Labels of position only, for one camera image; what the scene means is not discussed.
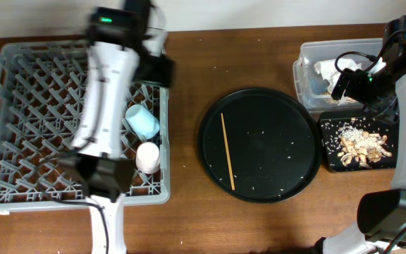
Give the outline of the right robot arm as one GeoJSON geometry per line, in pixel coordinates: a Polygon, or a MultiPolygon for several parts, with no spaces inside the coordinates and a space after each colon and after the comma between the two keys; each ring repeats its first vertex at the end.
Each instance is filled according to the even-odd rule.
{"type": "Polygon", "coordinates": [[[336,236],[320,238],[310,253],[391,253],[406,249],[406,16],[387,23],[383,44],[369,60],[384,67],[372,73],[340,71],[332,98],[350,97],[375,119],[398,123],[398,154],[389,190],[368,193],[360,200],[357,221],[336,236]]]}

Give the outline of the wooden chopstick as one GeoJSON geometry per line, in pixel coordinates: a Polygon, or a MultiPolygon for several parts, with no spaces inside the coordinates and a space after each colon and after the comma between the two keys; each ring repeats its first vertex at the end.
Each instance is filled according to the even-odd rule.
{"type": "Polygon", "coordinates": [[[229,173],[229,177],[230,177],[230,187],[231,187],[232,191],[235,191],[234,174],[233,174],[233,169],[232,169],[232,164],[231,164],[231,159],[230,159],[230,150],[229,150],[229,145],[228,145],[226,125],[225,125],[223,113],[221,113],[220,115],[221,115],[221,126],[222,126],[222,132],[223,132],[223,141],[224,141],[225,150],[226,150],[228,173],[229,173]]]}

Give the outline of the white tissue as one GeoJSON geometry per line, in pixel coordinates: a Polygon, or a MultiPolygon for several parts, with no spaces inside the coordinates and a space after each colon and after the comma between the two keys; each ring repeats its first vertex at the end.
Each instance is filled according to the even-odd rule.
{"type": "MultiPolygon", "coordinates": [[[[356,63],[352,59],[340,59],[338,67],[341,70],[349,68],[352,71],[362,68],[361,63],[356,63]]],[[[327,90],[331,94],[333,89],[340,78],[341,73],[335,68],[335,59],[318,61],[314,64],[316,74],[321,75],[322,79],[328,81],[327,90]]]]}

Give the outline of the pink cup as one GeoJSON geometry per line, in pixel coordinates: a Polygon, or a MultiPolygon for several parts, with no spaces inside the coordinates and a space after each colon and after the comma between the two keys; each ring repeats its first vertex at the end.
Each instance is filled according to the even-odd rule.
{"type": "Polygon", "coordinates": [[[160,150],[151,142],[142,143],[136,150],[135,163],[145,174],[154,174],[160,169],[160,150]]]}

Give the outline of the blue cup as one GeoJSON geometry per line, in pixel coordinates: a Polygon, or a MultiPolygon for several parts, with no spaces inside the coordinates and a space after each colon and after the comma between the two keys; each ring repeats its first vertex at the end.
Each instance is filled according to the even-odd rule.
{"type": "Polygon", "coordinates": [[[141,104],[129,107],[125,113],[125,120],[137,136],[146,140],[153,138],[160,130],[159,120],[141,104]]]}

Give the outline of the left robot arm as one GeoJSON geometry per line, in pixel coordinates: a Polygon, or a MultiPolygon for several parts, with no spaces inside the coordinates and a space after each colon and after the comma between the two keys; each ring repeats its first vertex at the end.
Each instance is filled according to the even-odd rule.
{"type": "Polygon", "coordinates": [[[171,86],[175,63],[167,57],[164,17],[152,1],[126,1],[122,8],[98,7],[86,37],[85,105],[70,152],[58,166],[82,186],[91,214],[92,252],[126,253],[123,208],[135,173],[121,157],[126,94],[135,83],[171,86]]]}

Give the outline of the food scraps pile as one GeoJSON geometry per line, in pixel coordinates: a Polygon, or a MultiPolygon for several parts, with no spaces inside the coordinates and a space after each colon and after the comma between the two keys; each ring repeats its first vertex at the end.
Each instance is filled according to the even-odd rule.
{"type": "Polygon", "coordinates": [[[372,169],[371,163],[393,156],[392,152],[383,147],[388,139],[387,135],[370,133],[349,125],[340,127],[337,135],[340,151],[336,156],[344,167],[356,162],[360,168],[372,169]]]}

